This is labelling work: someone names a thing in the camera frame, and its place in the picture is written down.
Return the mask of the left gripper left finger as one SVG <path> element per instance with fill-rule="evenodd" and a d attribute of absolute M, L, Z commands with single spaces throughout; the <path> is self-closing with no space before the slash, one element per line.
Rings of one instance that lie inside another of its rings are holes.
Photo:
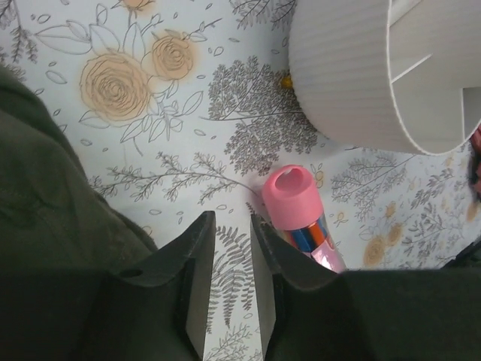
<path fill-rule="evenodd" d="M 119 273 L 50 268 L 1 275 L 3 360 L 200 360 L 216 216 Z"/>

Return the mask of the pink lid pencil jar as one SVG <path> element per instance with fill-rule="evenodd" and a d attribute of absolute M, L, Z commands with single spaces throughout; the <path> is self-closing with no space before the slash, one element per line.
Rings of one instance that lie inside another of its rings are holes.
<path fill-rule="evenodd" d="M 286 165 L 268 177 L 262 198 L 275 229 L 297 250 L 336 273 L 346 269 L 325 220 L 313 175 L 300 165 Z"/>

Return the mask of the white round organizer container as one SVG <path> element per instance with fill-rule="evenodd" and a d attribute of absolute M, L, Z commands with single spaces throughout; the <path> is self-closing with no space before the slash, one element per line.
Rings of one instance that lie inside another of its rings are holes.
<path fill-rule="evenodd" d="M 289 70 L 328 138 L 443 155 L 480 125 L 480 3 L 300 1 Z"/>

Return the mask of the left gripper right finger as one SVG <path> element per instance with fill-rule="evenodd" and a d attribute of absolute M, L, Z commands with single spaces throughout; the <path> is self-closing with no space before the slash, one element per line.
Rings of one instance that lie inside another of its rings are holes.
<path fill-rule="evenodd" d="M 266 360 L 478 360 L 480 268 L 335 273 L 251 218 Z"/>

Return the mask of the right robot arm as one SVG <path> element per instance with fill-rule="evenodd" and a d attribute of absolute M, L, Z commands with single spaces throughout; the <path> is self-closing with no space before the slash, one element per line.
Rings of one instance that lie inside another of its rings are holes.
<path fill-rule="evenodd" d="M 444 268 L 479 268 L 481 265 L 480 249 L 480 241 L 470 244 L 445 264 Z"/>

